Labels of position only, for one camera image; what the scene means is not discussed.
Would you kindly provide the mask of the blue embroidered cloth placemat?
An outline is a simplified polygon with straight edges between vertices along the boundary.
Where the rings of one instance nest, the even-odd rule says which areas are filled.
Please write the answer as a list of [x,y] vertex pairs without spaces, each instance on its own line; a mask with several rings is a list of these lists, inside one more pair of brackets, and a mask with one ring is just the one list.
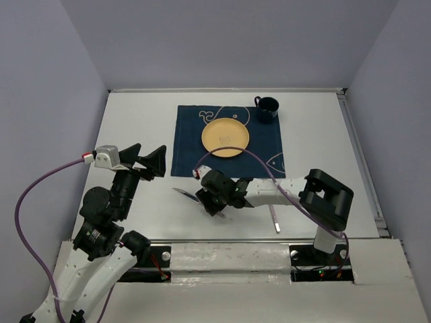
[[[171,176],[192,176],[192,169],[207,153],[201,142],[201,133],[207,123],[219,118],[232,118],[241,122],[250,135],[246,149],[265,162],[275,178],[286,177],[279,118],[275,117],[270,124],[262,124],[258,121],[257,108],[254,106],[179,106]],[[203,164],[231,178],[269,177],[255,158],[241,151],[230,158],[211,155],[205,158]]]

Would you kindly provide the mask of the knife with pink handle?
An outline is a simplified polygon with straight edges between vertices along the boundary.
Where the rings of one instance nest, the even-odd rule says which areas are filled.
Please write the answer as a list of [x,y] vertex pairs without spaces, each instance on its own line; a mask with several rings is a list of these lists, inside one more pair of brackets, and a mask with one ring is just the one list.
[[[197,203],[201,207],[203,207],[203,204],[199,201],[199,199],[195,195],[193,195],[193,194],[191,194],[191,193],[189,193],[183,189],[180,189],[180,188],[173,188],[173,190],[176,191],[177,193],[185,196],[186,198],[192,200],[194,203]],[[218,212],[218,213],[216,213],[216,215],[223,218],[223,219],[226,218],[226,215],[222,212]]]

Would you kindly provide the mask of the dark blue mug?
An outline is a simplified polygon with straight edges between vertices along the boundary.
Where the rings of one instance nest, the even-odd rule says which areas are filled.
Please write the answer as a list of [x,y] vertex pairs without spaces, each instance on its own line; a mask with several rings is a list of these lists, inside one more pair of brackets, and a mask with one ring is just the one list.
[[271,124],[278,114],[279,102],[272,97],[256,96],[254,103],[257,108],[257,120],[261,124]]

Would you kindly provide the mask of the yellow plate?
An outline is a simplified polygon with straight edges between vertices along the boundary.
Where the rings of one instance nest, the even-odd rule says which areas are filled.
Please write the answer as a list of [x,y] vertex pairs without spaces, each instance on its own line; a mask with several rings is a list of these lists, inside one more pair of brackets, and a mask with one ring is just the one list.
[[233,118],[219,118],[207,124],[201,133],[201,142],[207,151],[221,147],[246,149],[250,141],[248,129]]

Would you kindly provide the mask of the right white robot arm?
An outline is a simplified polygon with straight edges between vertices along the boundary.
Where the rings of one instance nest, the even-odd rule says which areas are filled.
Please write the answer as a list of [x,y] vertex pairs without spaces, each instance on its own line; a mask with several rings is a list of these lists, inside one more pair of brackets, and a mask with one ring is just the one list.
[[201,189],[195,195],[207,213],[214,216],[225,207],[257,208],[269,205],[297,207],[318,225],[311,258],[325,264],[334,257],[338,241],[347,227],[354,192],[320,169],[303,178],[240,178],[233,180],[220,171],[201,166],[194,171]]

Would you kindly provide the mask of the fork with pink handle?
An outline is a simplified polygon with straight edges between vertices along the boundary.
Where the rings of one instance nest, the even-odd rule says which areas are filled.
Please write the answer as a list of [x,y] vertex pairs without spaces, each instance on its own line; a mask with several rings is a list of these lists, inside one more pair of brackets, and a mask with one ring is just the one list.
[[281,229],[280,229],[279,222],[277,220],[277,215],[276,215],[276,212],[275,212],[273,205],[269,205],[269,210],[270,210],[270,214],[271,214],[271,218],[272,218],[275,232],[276,232],[276,234],[280,234]]

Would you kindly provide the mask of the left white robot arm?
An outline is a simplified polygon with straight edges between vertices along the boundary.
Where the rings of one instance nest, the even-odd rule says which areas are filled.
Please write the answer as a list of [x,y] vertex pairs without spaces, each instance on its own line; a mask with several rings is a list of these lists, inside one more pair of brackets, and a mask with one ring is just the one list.
[[95,186],[84,194],[79,210],[84,222],[58,277],[53,276],[30,246],[20,225],[21,204],[35,183],[19,197],[14,213],[15,228],[51,286],[38,309],[23,316],[21,322],[86,322],[101,300],[109,300],[114,285],[128,270],[147,262],[151,242],[137,231],[125,232],[119,222],[126,220],[138,184],[164,177],[166,146],[147,156],[140,156],[140,149],[139,143],[124,150],[114,145],[99,146],[36,180],[40,183],[77,164],[93,164],[114,172],[110,188]]

